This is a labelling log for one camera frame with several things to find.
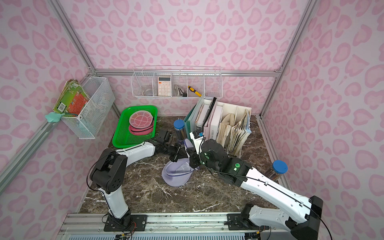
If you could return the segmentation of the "green plastic basket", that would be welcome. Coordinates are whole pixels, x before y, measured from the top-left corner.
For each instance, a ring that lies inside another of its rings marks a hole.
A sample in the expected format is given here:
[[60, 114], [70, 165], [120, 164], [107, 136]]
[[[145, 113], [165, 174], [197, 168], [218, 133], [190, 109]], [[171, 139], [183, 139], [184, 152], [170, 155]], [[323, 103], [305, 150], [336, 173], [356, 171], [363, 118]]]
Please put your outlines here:
[[[154, 128], [150, 134], [143, 136], [135, 136], [129, 131], [129, 118], [130, 116], [137, 111], [148, 111], [154, 117]], [[158, 109], [155, 106], [146, 105], [146, 106], [134, 106], [125, 109], [119, 119], [115, 135], [113, 137], [113, 145], [118, 149], [124, 149], [132, 147], [142, 143], [145, 140], [155, 136], [156, 122], [157, 122]]]

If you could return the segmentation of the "mint green star hook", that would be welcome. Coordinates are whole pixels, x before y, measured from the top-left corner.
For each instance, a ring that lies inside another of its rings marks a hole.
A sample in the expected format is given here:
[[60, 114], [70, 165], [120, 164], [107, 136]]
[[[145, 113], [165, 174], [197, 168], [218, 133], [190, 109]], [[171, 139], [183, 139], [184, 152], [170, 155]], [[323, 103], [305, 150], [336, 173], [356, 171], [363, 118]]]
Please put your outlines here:
[[51, 112], [51, 113], [45, 115], [45, 118], [46, 118], [48, 123], [58, 123], [64, 115], [65, 114]]

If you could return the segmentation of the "green folder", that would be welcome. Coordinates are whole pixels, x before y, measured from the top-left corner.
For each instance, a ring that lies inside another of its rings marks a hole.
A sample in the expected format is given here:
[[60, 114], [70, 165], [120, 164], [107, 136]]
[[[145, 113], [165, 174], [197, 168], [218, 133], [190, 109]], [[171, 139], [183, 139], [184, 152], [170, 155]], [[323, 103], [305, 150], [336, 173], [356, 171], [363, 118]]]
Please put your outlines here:
[[196, 119], [198, 117], [198, 114], [200, 112], [200, 108], [205, 102], [205, 94], [202, 94], [202, 96], [199, 98], [196, 105], [193, 107], [193, 109], [188, 113], [188, 115], [185, 117], [185, 129], [187, 133], [187, 137], [189, 140], [191, 140], [190, 133], [196, 130]]

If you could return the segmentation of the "green red booklet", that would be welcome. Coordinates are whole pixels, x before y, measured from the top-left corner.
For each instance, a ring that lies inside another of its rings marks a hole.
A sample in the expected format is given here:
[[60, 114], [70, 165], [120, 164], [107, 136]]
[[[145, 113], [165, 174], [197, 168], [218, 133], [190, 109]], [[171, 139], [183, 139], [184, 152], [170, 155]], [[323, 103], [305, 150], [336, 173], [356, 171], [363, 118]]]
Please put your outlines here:
[[78, 116], [90, 100], [82, 85], [74, 79], [66, 82], [53, 111], [65, 116]]

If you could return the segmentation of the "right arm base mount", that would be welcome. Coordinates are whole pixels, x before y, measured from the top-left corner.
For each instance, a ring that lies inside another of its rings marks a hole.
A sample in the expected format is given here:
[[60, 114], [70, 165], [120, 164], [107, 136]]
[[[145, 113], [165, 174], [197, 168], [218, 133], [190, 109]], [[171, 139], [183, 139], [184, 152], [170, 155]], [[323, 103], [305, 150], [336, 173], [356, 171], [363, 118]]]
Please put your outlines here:
[[251, 222], [250, 211], [254, 207], [252, 204], [246, 204], [240, 214], [227, 214], [227, 221], [224, 225], [227, 225], [230, 231], [234, 230], [257, 230], [265, 231], [269, 230], [269, 226], [258, 226]]

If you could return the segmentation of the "pink white book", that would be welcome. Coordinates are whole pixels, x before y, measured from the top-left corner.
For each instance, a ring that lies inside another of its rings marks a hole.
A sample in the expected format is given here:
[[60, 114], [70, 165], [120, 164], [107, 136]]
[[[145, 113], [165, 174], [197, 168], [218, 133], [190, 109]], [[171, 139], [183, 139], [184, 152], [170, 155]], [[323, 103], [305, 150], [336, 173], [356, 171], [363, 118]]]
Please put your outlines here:
[[204, 136], [207, 140], [216, 140], [219, 133], [219, 125], [222, 119], [223, 103], [217, 103], [211, 112], [206, 125], [204, 126]]

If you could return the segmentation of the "blue lid jar right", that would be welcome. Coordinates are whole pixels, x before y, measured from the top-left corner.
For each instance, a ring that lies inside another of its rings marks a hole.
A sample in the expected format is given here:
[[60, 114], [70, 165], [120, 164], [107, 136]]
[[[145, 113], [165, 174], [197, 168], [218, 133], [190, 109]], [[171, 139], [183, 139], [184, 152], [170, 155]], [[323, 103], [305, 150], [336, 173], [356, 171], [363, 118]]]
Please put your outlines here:
[[272, 163], [272, 166], [267, 169], [264, 176], [272, 181], [277, 181], [281, 175], [285, 174], [287, 171], [287, 164], [281, 160], [276, 160]]

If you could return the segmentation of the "clear tape roll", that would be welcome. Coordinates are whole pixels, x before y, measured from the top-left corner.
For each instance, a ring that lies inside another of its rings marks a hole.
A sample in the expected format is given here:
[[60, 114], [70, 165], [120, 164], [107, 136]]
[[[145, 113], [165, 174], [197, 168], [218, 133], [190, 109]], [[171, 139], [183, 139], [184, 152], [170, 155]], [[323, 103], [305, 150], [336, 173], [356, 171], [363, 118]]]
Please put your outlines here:
[[153, 89], [152, 88], [144, 89], [143, 90], [143, 96], [144, 97], [153, 97], [154, 96]]

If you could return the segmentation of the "black binder clip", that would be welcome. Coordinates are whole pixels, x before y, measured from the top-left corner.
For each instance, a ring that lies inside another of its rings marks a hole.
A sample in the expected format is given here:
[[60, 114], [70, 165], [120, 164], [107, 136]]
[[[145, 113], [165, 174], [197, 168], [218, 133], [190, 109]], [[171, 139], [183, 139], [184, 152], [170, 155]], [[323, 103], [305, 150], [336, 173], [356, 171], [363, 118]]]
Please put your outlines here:
[[188, 94], [178, 85], [176, 85], [176, 92], [178, 97], [187, 97]]

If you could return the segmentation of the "white calculator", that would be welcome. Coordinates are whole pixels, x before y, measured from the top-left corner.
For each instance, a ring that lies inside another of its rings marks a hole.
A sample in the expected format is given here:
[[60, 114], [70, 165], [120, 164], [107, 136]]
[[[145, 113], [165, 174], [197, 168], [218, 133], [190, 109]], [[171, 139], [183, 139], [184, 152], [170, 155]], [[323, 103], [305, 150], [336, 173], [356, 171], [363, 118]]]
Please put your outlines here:
[[158, 96], [172, 96], [172, 81], [171, 77], [158, 77]]

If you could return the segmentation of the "black binder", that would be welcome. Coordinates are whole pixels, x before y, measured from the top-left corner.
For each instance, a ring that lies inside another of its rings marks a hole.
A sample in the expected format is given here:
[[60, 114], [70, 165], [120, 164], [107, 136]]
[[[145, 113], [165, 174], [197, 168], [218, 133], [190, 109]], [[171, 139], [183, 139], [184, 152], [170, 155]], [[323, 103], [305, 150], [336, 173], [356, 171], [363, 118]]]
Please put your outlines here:
[[216, 104], [216, 101], [217, 101], [217, 98], [214, 97], [214, 98], [212, 99], [210, 105], [209, 105], [208, 111], [207, 111], [207, 113], [206, 113], [206, 115], [205, 115], [205, 118], [204, 118], [204, 120], [203, 120], [202, 130], [204, 130], [204, 127], [205, 127], [205, 125], [206, 125], [206, 123], [207, 123], [207, 121], [208, 121], [208, 119], [209, 119], [209, 117], [210, 117], [210, 115], [211, 115], [211, 112], [213, 111], [213, 108], [214, 108], [214, 106], [215, 106], [215, 104]]

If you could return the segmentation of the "white mesh wall basket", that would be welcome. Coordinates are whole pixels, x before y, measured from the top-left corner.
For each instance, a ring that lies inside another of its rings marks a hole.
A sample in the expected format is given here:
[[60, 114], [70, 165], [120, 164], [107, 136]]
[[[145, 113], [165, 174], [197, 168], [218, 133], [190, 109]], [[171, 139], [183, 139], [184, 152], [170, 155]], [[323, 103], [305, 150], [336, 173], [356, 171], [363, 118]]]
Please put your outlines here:
[[83, 89], [90, 97], [79, 114], [74, 116], [63, 116], [64, 122], [79, 139], [95, 139], [104, 120], [106, 119], [114, 101], [115, 96], [109, 81], [104, 77], [90, 77]]

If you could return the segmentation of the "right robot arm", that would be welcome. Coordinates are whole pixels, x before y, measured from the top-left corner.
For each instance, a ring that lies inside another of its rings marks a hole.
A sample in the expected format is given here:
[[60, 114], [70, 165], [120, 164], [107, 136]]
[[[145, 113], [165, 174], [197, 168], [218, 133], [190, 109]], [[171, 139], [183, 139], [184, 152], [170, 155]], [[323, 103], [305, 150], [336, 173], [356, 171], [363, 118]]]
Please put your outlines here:
[[223, 182], [247, 190], [276, 206], [275, 209], [247, 204], [240, 215], [229, 218], [229, 229], [280, 229], [297, 240], [316, 240], [322, 222], [323, 200], [296, 194], [261, 174], [249, 163], [230, 157], [215, 140], [191, 132], [193, 147], [187, 148], [192, 168], [202, 166], [216, 173]]

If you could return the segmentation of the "beige paper stack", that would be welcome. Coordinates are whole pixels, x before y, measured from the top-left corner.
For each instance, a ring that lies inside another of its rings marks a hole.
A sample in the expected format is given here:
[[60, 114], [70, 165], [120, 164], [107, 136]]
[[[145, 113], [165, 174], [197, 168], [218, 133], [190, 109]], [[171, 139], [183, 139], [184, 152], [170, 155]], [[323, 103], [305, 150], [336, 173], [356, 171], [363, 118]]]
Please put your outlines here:
[[219, 131], [216, 138], [216, 142], [223, 148], [225, 147], [227, 137], [229, 136], [232, 127], [235, 125], [236, 116], [235, 114], [229, 113], [219, 124]]

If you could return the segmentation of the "white file organizer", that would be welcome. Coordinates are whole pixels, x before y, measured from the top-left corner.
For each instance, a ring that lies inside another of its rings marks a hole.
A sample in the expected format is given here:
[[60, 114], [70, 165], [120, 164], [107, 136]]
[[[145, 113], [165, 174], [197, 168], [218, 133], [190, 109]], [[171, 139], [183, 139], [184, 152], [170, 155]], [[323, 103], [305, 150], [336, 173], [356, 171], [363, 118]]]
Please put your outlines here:
[[[205, 102], [200, 108], [200, 112], [196, 119], [197, 128], [195, 131], [198, 133], [203, 133], [203, 135], [204, 135], [204, 130], [202, 130], [202, 124], [211, 101], [212, 99], [205, 99]], [[237, 157], [237, 158], [241, 157], [242, 147], [245, 141], [247, 140], [247, 138], [249, 137], [249, 135], [252, 133], [250, 129], [251, 112], [252, 112], [252, 109], [249, 107], [223, 103], [223, 112], [222, 112], [221, 121], [229, 113], [235, 114], [236, 116], [235, 125], [231, 129], [231, 132], [227, 137], [227, 141], [224, 147], [224, 150], [226, 151], [226, 153], [229, 154], [231, 157]]]

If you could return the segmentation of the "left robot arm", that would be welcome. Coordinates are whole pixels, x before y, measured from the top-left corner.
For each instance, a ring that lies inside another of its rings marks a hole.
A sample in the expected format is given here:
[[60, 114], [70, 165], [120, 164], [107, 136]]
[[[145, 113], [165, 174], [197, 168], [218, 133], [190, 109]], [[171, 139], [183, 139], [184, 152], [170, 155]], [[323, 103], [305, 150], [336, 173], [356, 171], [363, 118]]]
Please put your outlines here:
[[90, 190], [102, 193], [111, 217], [122, 220], [130, 215], [122, 192], [127, 166], [157, 154], [169, 155], [171, 163], [176, 164], [189, 160], [187, 147], [169, 144], [171, 136], [169, 131], [160, 131], [155, 137], [133, 147], [121, 150], [107, 148], [91, 167], [88, 180], [91, 180], [96, 188]]

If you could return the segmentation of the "blue lid pencil jar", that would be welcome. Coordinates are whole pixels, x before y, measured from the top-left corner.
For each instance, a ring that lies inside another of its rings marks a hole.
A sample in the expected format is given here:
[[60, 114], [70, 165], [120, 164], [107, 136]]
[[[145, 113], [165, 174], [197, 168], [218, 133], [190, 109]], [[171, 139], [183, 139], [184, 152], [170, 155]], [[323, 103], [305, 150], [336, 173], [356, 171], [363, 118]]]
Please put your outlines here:
[[181, 119], [174, 121], [174, 129], [178, 139], [178, 143], [183, 146], [185, 144], [185, 139], [187, 139], [187, 133], [185, 129], [185, 122]]

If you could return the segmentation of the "pink mesh laundry bag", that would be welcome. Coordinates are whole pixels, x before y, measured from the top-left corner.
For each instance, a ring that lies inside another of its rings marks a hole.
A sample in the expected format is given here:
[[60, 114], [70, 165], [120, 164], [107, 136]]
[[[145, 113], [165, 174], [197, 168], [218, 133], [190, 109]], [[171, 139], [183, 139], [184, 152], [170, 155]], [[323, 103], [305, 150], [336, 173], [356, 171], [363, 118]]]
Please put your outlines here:
[[154, 117], [148, 111], [137, 111], [129, 118], [129, 131], [135, 136], [150, 134], [154, 128]]

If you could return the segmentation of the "purple mesh laundry bag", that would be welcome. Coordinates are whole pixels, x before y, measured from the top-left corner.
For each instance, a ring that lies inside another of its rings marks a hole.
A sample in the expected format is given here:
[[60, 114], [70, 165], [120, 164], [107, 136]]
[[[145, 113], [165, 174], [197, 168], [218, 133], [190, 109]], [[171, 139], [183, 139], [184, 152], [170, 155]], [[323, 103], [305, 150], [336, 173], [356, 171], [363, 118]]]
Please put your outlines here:
[[190, 166], [190, 155], [188, 148], [194, 148], [190, 140], [185, 139], [183, 145], [170, 146], [170, 161], [162, 170], [163, 180], [171, 187], [184, 185], [195, 171]]

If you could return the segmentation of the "yellow black utility knife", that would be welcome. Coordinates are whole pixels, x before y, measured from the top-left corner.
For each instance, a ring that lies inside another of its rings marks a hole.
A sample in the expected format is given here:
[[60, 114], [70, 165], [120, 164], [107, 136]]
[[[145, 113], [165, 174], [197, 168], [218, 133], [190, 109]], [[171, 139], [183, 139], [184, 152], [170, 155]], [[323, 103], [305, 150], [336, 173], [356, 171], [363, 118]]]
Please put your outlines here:
[[202, 94], [200, 94], [196, 89], [194, 89], [193, 87], [191, 86], [188, 86], [188, 89], [193, 92], [194, 94], [196, 94], [198, 97], [201, 97]]

